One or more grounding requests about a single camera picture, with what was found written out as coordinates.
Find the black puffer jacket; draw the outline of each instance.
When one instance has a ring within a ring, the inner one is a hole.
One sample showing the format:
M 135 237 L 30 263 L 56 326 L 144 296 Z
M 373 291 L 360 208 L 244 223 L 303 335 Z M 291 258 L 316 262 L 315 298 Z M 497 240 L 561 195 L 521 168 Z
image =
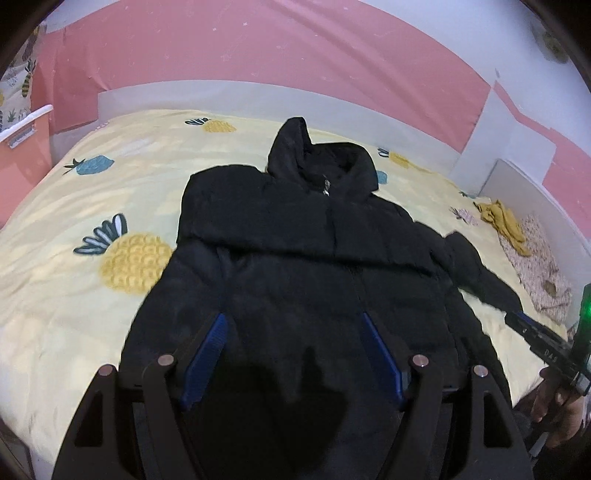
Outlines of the black puffer jacket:
M 463 236 L 442 238 L 377 189 L 366 150 L 313 145 L 301 118 L 280 129 L 268 174 L 235 165 L 191 177 L 178 247 L 137 313 L 120 372 L 139 382 L 157 355 L 226 314 L 228 344 L 186 417 L 209 478 L 375 478 L 397 412 L 360 343 L 363 312 L 441 365 L 486 365 L 509 399 L 458 287 L 503 310 L 521 310 L 519 298 Z

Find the pink wall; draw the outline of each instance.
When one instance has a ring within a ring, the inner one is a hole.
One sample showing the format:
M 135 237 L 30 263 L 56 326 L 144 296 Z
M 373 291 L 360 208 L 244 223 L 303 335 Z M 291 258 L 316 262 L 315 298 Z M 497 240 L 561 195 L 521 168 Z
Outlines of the pink wall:
M 46 36 L 34 102 L 56 132 L 97 94 L 165 80 L 268 83 L 346 100 L 466 145 L 489 85 L 457 55 L 358 0 L 121 0 Z

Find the mustard yellow cloth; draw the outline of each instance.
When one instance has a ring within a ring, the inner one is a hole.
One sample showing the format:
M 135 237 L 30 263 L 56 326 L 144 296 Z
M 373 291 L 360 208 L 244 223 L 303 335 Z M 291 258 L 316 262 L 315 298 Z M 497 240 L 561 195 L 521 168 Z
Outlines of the mustard yellow cloth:
M 474 205 L 480 211 L 480 218 L 490 223 L 497 232 L 506 237 L 517 253 L 522 257 L 531 256 L 531 252 L 524 245 L 527 238 L 521 231 L 521 225 L 510 208 L 503 205 L 500 200 L 494 203 L 475 203 Z

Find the blue gripper pad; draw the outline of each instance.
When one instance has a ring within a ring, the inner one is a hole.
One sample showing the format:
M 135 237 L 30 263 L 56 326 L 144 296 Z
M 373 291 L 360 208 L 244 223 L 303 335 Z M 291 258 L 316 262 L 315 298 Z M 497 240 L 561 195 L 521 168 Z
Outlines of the blue gripper pad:
M 183 393 L 179 398 L 184 411 L 201 401 L 217 360 L 228 340 L 228 321 L 223 313 L 217 316 L 205 340 L 187 367 L 184 375 Z
M 360 337 L 380 387 L 394 405 L 402 409 L 406 403 L 402 372 L 367 313 L 361 320 Z

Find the white wall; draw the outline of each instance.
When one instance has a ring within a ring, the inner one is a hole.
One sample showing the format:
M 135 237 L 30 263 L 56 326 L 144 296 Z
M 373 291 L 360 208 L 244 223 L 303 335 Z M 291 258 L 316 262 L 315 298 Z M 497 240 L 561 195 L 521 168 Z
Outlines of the white wall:
M 45 20 L 47 32 L 66 27 L 118 0 L 64 0 Z
M 519 0 L 361 0 L 425 32 L 490 85 L 496 80 L 521 112 L 591 155 L 591 93 L 574 64 L 548 61 Z

